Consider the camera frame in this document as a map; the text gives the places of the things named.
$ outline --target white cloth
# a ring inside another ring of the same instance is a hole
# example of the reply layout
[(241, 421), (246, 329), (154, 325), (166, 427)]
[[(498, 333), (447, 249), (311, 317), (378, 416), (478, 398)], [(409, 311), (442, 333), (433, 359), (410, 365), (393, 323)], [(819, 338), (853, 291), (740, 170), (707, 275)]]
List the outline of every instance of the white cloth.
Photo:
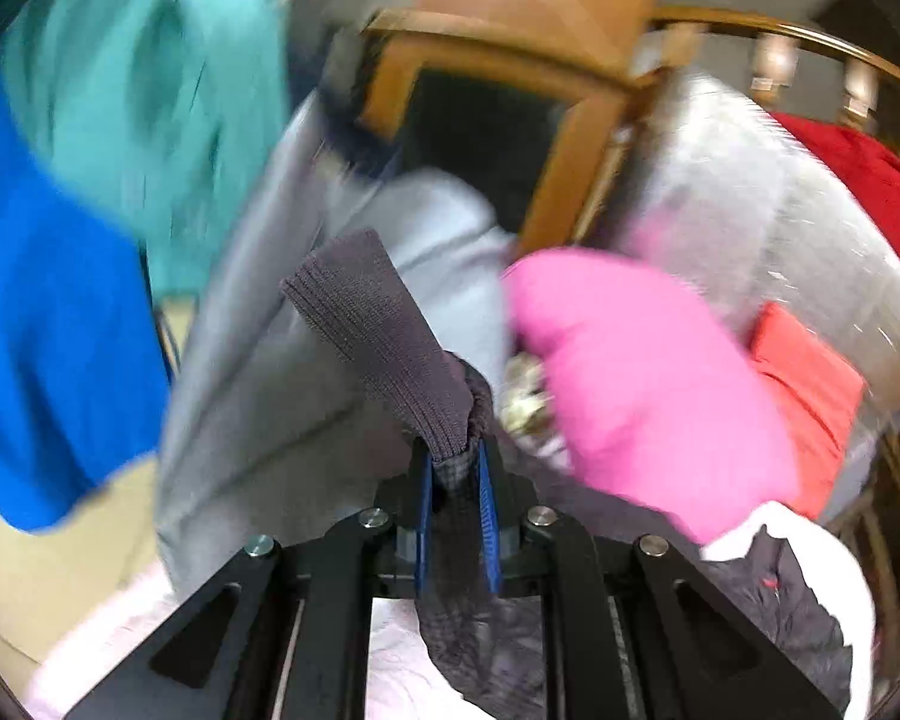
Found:
[[(60, 720), (177, 606), (154, 562), (53, 648), (26, 690), (26, 710), (34, 720)], [(373, 601), (365, 706), (367, 720), (490, 720), (430, 660), (413, 601)]]
[(850, 705), (845, 720), (865, 720), (871, 697), (874, 648), (874, 599), (863, 571), (850, 551), (820, 525), (783, 504), (765, 503), (742, 525), (703, 547), (703, 560), (734, 560), (749, 551), (754, 536), (767, 526), (774, 538), (786, 538), (803, 571), (803, 579), (817, 600), (837, 619), (844, 643), (853, 648)]

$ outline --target teal fabric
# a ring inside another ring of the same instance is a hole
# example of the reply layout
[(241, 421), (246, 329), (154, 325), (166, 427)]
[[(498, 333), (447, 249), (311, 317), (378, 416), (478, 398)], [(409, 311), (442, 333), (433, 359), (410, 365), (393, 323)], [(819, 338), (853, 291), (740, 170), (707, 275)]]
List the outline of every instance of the teal fabric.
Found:
[(275, 0), (30, 0), (2, 82), (36, 157), (192, 295), (290, 119)]

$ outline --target pale pink fabric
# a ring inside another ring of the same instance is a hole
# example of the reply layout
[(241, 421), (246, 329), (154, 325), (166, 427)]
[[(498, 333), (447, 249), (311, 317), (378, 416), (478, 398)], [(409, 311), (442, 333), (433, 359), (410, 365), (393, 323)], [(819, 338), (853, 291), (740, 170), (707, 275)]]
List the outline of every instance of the pale pink fabric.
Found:
[(669, 512), (699, 542), (797, 493), (773, 400), (698, 295), (578, 248), (532, 254), (505, 282), (586, 485)]

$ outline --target blue cloth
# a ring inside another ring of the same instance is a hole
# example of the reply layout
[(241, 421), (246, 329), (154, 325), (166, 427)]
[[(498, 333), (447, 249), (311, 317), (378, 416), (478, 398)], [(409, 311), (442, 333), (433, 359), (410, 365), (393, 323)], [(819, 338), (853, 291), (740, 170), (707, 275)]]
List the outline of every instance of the blue cloth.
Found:
[(134, 243), (40, 172), (0, 86), (0, 514), (58, 522), (156, 446), (169, 382)]

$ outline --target orange-red cloth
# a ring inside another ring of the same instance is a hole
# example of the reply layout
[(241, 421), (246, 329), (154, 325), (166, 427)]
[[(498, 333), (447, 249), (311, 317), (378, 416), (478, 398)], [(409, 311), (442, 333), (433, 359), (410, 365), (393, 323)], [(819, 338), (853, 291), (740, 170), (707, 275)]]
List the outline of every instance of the orange-red cloth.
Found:
[(874, 220), (900, 258), (900, 159), (862, 132), (799, 116), (775, 119), (829, 167)]
[(864, 379), (778, 303), (763, 307), (751, 360), (794, 442), (799, 494), (782, 502), (816, 519), (840, 472)]

